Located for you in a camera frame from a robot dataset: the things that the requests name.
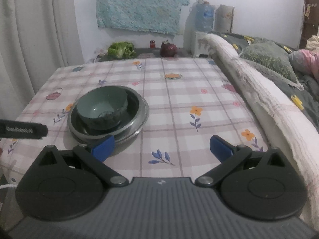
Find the deep steel bowl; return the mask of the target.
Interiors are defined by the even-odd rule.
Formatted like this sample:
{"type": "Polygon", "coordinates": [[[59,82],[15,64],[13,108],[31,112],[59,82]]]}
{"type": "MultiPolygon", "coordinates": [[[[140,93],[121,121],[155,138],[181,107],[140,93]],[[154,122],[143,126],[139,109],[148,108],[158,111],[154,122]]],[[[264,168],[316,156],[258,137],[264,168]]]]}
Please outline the deep steel bowl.
{"type": "Polygon", "coordinates": [[[81,96],[68,116],[68,128],[82,139],[127,131],[138,116],[141,96],[127,87],[104,86],[81,96]]]}

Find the green ceramic bowl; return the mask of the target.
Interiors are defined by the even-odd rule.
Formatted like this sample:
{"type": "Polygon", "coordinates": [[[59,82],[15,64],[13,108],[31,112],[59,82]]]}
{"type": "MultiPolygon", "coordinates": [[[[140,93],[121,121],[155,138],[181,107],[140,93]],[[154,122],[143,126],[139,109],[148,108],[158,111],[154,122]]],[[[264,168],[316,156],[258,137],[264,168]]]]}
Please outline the green ceramic bowl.
{"type": "Polygon", "coordinates": [[[107,130],[119,125],[128,107],[128,95],[120,86],[89,91],[77,102],[80,119],[92,129],[107,130]]]}

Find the checked floral tablecloth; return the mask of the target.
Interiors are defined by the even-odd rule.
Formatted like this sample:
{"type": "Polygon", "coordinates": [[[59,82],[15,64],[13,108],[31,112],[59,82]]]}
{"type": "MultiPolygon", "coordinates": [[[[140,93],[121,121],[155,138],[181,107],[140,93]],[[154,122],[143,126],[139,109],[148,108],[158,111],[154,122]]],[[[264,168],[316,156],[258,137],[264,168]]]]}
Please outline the checked floral tablecloth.
{"type": "Polygon", "coordinates": [[[73,103],[90,90],[121,85],[138,92],[149,118],[133,142],[105,164],[133,177],[196,178],[219,164],[209,140],[219,135],[233,145],[266,151],[268,142],[230,81],[209,59],[136,59],[59,68],[18,117],[48,127],[41,140],[3,140],[1,170],[18,183],[46,145],[72,149],[67,127],[73,103]]]}

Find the white rolled bed edge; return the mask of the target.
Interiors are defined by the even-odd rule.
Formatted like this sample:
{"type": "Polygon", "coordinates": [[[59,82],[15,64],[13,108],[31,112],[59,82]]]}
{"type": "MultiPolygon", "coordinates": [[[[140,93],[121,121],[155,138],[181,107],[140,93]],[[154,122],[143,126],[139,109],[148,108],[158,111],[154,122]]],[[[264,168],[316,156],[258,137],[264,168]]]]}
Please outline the white rolled bed edge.
{"type": "Polygon", "coordinates": [[[233,46],[214,34],[200,43],[239,88],[269,143],[282,150],[305,182],[308,201],[302,217],[318,229],[318,131],[302,111],[272,80],[238,56],[233,46]]]}

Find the dark grey bed blanket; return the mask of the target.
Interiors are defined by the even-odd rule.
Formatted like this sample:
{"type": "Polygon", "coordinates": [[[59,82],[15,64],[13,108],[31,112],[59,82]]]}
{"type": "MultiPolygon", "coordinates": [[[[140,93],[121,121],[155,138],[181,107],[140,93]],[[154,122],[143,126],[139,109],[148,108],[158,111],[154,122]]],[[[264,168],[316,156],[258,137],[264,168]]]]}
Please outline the dark grey bed blanket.
{"type": "Polygon", "coordinates": [[[260,37],[212,31],[238,53],[239,57],[272,80],[289,98],[299,99],[299,107],[318,128],[318,54],[295,50],[260,37]]]}

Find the white curtain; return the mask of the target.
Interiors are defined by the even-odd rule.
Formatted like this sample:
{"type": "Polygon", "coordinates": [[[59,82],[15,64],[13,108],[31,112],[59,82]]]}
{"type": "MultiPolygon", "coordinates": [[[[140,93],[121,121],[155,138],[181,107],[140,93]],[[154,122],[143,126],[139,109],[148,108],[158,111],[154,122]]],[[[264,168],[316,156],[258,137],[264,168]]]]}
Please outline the white curtain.
{"type": "Polygon", "coordinates": [[[16,119],[56,69],[83,62],[74,0],[1,0],[2,119],[16,119]]]}

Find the green patterned pillow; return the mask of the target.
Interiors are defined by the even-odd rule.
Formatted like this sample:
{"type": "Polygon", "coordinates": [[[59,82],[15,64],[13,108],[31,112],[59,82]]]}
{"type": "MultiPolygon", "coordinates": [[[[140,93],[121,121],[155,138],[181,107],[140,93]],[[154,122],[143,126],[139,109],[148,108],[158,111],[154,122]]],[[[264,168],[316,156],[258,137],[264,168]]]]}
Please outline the green patterned pillow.
{"type": "Polygon", "coordinates": [[[256,38],[242,50],[239,57],[271,80],[282,81],[304,90],[289,61],[289,53],[272,40],[256,38]]]}

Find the green leafy lettuce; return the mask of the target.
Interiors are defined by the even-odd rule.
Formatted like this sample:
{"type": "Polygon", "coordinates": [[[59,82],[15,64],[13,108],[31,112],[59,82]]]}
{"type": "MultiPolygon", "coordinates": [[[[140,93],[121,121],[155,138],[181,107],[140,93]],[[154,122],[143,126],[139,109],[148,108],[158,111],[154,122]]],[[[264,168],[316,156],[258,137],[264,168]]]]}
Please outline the green leafy lettuce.
{"type": "Polygon", "coordinates": [[[136,52],[131,42],[114,42],[108,47],[107,55],[113,59],[132,59],[136,52]]]}

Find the pink clothing on bed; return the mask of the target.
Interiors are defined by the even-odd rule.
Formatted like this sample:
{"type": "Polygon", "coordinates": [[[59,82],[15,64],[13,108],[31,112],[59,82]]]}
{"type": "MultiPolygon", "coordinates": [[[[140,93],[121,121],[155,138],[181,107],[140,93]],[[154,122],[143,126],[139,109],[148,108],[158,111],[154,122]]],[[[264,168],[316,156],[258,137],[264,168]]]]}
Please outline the pink clothing on bed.
{"type": "Polygon", "coordinates": [[[289,61],[295,71],[310,75],[318,81],[318,36],[310,37],[305,49],[291,53],[289,61]]]}

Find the dark red onion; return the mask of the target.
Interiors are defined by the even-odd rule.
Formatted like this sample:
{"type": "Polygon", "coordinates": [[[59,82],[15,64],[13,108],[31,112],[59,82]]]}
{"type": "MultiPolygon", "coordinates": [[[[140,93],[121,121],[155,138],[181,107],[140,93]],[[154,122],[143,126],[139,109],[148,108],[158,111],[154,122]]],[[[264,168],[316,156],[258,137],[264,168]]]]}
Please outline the dark red onion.
{"type": "Polygon", "coordinates": [[[177,54],[177,46],[170,43],[168,40],[162,42],[160,47],[161,57],[174,57],[177,54]]]}

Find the white water dispenser stand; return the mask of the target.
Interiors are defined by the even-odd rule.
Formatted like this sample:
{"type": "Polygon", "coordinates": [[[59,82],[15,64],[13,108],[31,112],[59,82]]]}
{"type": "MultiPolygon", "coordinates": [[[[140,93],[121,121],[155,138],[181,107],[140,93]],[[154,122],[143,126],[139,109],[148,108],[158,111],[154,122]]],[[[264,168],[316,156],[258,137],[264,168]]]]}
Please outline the white water dispenser stand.
{"type": "Polygon", "coordinates": [[[195,18],[196,10],[190,8],[185,21],[183,48],[193,57],[208,58],[209,47],[202,40],[207,33],[195,30],[195,18]]]}

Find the red bottle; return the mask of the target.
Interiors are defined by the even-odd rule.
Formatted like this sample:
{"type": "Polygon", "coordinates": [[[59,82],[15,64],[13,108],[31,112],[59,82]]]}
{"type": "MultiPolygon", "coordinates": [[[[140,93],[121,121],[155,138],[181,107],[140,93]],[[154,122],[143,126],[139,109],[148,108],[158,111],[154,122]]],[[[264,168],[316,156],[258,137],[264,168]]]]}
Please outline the red bottle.
{"type": "Polygon", "coordinates": [[[151,40],[151,41],[150,41],[149,47],[150,47],[150,48],[155,48],[155,47],[156,47],[154,40],[151,40]]]}

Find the blue water jug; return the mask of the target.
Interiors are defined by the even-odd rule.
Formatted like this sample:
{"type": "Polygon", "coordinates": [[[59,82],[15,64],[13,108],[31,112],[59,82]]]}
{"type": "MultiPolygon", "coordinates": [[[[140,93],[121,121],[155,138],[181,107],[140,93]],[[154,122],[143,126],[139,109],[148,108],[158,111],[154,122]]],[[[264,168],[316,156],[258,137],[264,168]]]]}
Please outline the blue water jug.
{"type": "Polygon", "coordinates": [[[195,29],[205,33],[212,31],[215,7],[206,0],[197,0],[195,9],[195,29]]]}

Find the brown wooden door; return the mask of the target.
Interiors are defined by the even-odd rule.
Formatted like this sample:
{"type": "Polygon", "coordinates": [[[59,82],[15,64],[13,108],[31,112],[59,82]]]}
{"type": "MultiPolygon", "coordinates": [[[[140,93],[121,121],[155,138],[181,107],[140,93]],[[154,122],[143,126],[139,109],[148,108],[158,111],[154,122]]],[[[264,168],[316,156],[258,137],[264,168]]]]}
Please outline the brown wooden door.
{"type": "Polygon", "coordinates": [[[307,40],[318,34],[318,0],[305,0],[303,27],[299,48],[304,49],[307,40]]]}

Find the blue hanging wall cloth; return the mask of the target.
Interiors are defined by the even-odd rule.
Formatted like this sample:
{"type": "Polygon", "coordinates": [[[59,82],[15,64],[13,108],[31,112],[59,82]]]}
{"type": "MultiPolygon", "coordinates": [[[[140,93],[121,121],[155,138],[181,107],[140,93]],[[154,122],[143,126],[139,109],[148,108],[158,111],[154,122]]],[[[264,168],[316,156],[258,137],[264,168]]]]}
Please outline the blue hanging wall cloth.
{"type": "Polygon", "coordinates": [[[190,0],[96,0],[99,28],[176,35],[190,0]]]}

